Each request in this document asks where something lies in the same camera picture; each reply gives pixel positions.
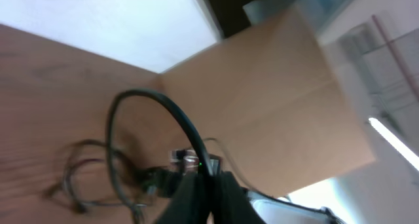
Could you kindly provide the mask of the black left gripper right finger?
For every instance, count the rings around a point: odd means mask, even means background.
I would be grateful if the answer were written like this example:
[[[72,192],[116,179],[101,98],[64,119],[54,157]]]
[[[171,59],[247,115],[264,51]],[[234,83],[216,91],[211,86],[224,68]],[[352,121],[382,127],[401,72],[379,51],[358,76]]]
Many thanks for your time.
[[[231,172],[214,177],[212,214],[215,224],[265,224]]]

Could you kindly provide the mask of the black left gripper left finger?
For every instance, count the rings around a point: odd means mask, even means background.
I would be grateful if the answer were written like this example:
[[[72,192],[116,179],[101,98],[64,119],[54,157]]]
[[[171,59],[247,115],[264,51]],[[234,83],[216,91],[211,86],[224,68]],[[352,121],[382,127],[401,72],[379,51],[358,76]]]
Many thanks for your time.
[[[183,178],[155,223],[206,224],[210,212],[210,200],[203,175],[189,173]]]

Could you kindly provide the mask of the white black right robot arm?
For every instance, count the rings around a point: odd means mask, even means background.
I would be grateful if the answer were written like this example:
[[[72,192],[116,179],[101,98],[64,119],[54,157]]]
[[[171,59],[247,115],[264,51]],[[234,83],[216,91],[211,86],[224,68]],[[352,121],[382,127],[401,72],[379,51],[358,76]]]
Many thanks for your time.
[[[172,151],[174,171],[158,171],[160,196],[168,205],[155,223],[342,223],[329,208],[308,208],[278,200],[238,184],[221,171],[221,158],[210,157],[216,176],[208,181],[192,149]]]

